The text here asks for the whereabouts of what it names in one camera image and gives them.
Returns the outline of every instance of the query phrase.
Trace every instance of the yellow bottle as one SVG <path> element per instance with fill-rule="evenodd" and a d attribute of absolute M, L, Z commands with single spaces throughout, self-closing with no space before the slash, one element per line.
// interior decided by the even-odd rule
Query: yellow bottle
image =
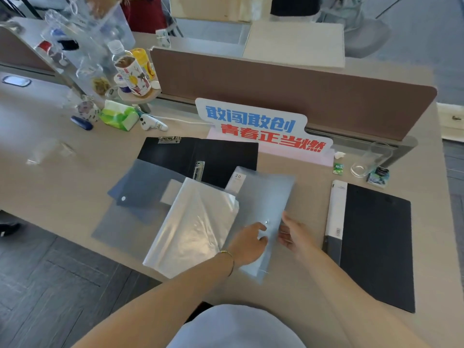
<path fill-rule="evenodd" d="M 141 65 L 143 72 L 148 76 L 150 81 L 156 80 L 156 73 L 148 60 L 147 52 L 144 49 L 136 48 L 131 50 L 132 55 L 136 58 L 137 62 Z"/>

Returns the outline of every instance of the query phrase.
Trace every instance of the white handheld controller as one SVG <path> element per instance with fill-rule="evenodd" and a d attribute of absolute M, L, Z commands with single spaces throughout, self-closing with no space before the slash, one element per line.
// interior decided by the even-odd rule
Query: white handheld controller
<path fill-rule="evenodd" d="M 140 125 L 142 126 L 143 130 L 148 131 L 150 128 L 156 128 L 159 129 L 160 131 L 167 132 L 167 125 L 165 125 L 163 122 L 160 120 L 157 120 L 156 118 L 143 114 L 140 116 Z"/>

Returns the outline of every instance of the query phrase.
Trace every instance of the drinking glass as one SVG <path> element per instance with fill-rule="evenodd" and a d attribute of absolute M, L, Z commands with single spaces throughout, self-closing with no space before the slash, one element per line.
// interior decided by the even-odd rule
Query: drinking glass
<path fill-rule="evenodd" d="M 368 150 L 351 166 L 351 173 L 362 178 L 375 170 L 393 155 L 393 148 L 386 143 L 375 141 Z"/>

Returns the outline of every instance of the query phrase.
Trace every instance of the metal clip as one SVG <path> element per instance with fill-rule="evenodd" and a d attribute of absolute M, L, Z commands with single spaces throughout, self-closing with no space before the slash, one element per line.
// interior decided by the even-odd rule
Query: metal clip
<path fill-rule="evenodd" d="M 181 137 L 160 137 L 158 144 L 178 144 L 181 142 Z"/>
<path fill-rule="evenodd" d="M 201 177 L 203 176 L 203 170 L 204 169 L 205 169 L 205 162 L 204 161 L 197 161 L 195 163 L 194 176 L 193 176 L 193 179 L 195 181 L 201 182 Z"/>

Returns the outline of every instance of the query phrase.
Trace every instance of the shoe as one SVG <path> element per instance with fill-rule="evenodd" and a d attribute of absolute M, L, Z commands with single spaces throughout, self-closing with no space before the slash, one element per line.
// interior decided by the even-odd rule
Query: shoe
<path fill-rule="evenodd" d="M 0 237 L 10 236 L 21 228 L 18 222 L 10 222 L 7 224 L 0 224 Z"/>

